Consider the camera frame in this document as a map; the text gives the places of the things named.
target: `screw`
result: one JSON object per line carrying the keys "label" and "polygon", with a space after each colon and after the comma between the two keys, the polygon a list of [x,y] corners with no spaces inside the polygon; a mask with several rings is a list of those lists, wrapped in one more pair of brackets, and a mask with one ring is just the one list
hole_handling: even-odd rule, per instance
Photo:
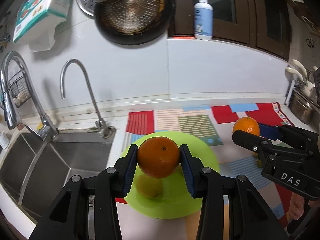
{"label": "screw", "polygon": [[114,173],[115,171],[116,171],[116,168],[115,168],[115,167],[109,167],[109,168],[107,168],[107,173],[112,174],[112,173]]}
{"label": "screw", "polygon": [[78,181],[80,180],[80,176],[79,176],[79,175],[74,175],[74,176],[71,178],[71,180],[72,180],[73,182],[78,182]]}
{"label": "screw", "polygon": [[244,176],[244,175],[239,175],[239,176],[238,176],[238,179],[239,179],[239,181],[244,182],[244,181],[246,181],[246,180],[247,180],[247,177],[246,177],[246,176]]}
{"label": "screw", "polygon": [[203,173],[210,173],[211,172],[211,169],[209,167],[203,167],[202,168],[202,172]]}

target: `tissue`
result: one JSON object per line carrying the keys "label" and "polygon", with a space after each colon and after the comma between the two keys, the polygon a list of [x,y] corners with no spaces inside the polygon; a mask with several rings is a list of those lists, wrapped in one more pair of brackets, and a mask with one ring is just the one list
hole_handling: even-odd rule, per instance
{"label": "tissue", "polygon": [[33,52],[49,50],[56,26],[67,20],[71,0],[27,0],[18,12],[13,42]]}

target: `soap dispenser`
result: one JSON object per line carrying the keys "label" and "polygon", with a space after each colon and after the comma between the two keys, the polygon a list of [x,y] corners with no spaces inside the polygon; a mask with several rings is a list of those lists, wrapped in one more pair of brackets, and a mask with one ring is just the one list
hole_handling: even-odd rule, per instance
{"label": "soap dispenser", "polygon": [[195,38],[211,40],[213,31],[213,8],[208,0],[199,0],[194,6]]}

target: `faucet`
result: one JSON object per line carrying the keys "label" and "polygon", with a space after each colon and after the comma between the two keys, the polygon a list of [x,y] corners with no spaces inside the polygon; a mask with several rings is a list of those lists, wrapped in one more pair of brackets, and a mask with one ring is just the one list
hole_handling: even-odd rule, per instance
{"label": "faucet", "polygon": [[0,82],[1,82],[1,89],[3,93],[3,103],[4,103],[4,118],[7,122],[8,128],[11,130],[21,123],[21,116],[18,112],[17,106],[13,101],[11,87],[8,79],[8,67],[11,60],[14,60],[20,67],[21,72],[26,80],[26,86],[29,90],[31,99],[36,106],[36,109],[41,118],[41,122],[43,124],[43,127],[38,132],[35,132],[26,124],[25,126],[38,139],[45,140],[47,136],[50,136],[52,139],[55,138],[58,135],[59,131],[55,128],[51,119],[47,116],[47,114],[43,110],[43,107],[39,101],[39,98],[31,82],[30,74],[26,66],[26,63],[24,62],[22,56],[16,51],[10,51],[4,57],[1,64],[1,71],[0,71]]}
{"label": "faucet", "polygon": [[103,138],[107,138],[111,135],[112,130],[107,126],[105,120],[101,117],[100,111],[98,109],[96,100],[94,99],[94,95],[92,92],[92,88],[90,85],[90,80],[88,77],[88,73],[84,67],[84,65],[77,59],[71,59],[68,60],[65,65],[63,66],[62,70],[61,70],[61,74],[60,74],[60,93],[61,93],[61,98],[65,98],[65,89],[64,89],[64,77],[66,74],[66,70],[68,68],[69,65],[71,65],[72,63],[76,63],[82,70],[84,78],[85,78],[85,82],[87,83],[87,88],[89,90],[89,94],[91,97],[91,101],[93,103],[94,109],[96,110],[97,116],[98,116],[98,121],[95,122],[97,128],[99,129],[98,135],[103,137]]}

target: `countertop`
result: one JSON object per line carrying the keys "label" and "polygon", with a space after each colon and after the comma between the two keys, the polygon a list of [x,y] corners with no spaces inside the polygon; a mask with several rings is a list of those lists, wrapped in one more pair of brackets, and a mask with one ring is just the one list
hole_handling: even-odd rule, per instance
{"label": "countertop", "polygon": [[[281,105],[281,110],[295,126],[314,131],[310,126],[300,122],[287,106]],[[61,122],[58,129],[91,128],[95,127],[95,121],[96,118],[85,120],[80,118],[78,121]],[[116,127],[117,130],[111,147],[107,167],[113,166],[121,155],[127,121],[127,115],[106,118],[108,125]],[[37,122],[39,122],[39,119],[35,118],[34,126],[36,126]],[[17,129],[12,130],[10,143],[14,142],[21,132],[25,132],[25,128],[22,131],[18,131]],[[7,149],[2,150],[0,153],[1,164],[9,149],[10,146]],[[2,185],[0,185],[0,208],[7,220],[14,225],[23,236],[29,238],[35,224],[21,211],[18,206],[15,205],[14,201],[9,197]],[[186,230],[188,229],[186,229],[185,222],[182,219],[152,219],[140,214],[129,205],[123,203],[117,203],[117,209],[121,233],[124,240],[188,239],[186,235]]]}

